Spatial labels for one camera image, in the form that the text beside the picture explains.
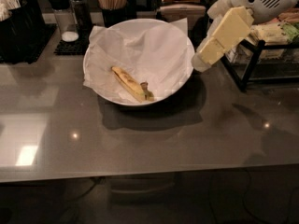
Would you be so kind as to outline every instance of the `cup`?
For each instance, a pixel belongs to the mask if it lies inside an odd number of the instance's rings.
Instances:
[[[44,21],[40,6],[37,0],[20,0],[21,2],[26,2],[26,7],[24,12],[30,18],[30,25],[36,33],[41,33],[42,29],[45,28],[46,23]]]
[[[22,1],[21,7],[11,9],[11,22],[16,34],[19,36],[18,43],[20,45],[28,45],[36,40],[36,30],[33,20],[26,12],[27,2]]]
[[[119,22],[126,21],[126,8],[102,9],[102,16],[105,27],[113,26]]]
[[[6,63],[22,62],[27,55],[13,17],[0,21],[0,56]]]

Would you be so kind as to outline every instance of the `napkin holder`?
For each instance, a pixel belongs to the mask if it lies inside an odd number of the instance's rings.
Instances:
[[[206,36],[206,5],[202,0],[161,0],[158,13],[162,20],[188,20],[188,36],[198,46]]]

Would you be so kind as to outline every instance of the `gray countertop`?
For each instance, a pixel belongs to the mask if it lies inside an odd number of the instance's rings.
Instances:
[[[243,93],[219,63],[158,104],[118,106],[58,42],[0,65],[1,182],[299,163],[299,89]]]

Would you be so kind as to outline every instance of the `white bowl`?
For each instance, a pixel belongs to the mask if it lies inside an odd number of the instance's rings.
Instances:
[[[163,25],[161,27],[164,30],[157,30],[161,28],[158,28],[160,25]],[[128,40],[142,37],[144,33],[147,35],[134,42],[130,49],[130,54],[133,54],[133,57],[124,55],[127,50],[123,51],[122,47],[118,45],[118,41],[113,40],[114,35],[107,38],[106,41],[102,38],[97,41],[97,34],[91,36],[91,44],[83,61],[84,84],[104,99],[118,105],[152,105],[178,91],[192,74],[191,60],[194,55],[194,47],[191,40],[177,26],[165,21],[137,19],[118,23],[107,30],[120,32]],[[107,57],[113,62],[107,64]],[[155,101],[139,103],[135,100],[114,78],[108,65],[121,66],[140,83],[147,81],[149,90],[155,95]]]

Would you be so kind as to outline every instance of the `black stand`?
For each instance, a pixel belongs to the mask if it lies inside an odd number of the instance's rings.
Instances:
[[[241,91],[246,91],[251,84],[298,83],[299,85],[299,61],[276,60],[273,63],[258,63],[265,49],[299,49],[299,44],[266,46],[262,40],[257,46],[247,40],[243,40],[240,44],[252,52],[242,77],[236,71],[237,64],[232,65],[225,56],[221,61]]]

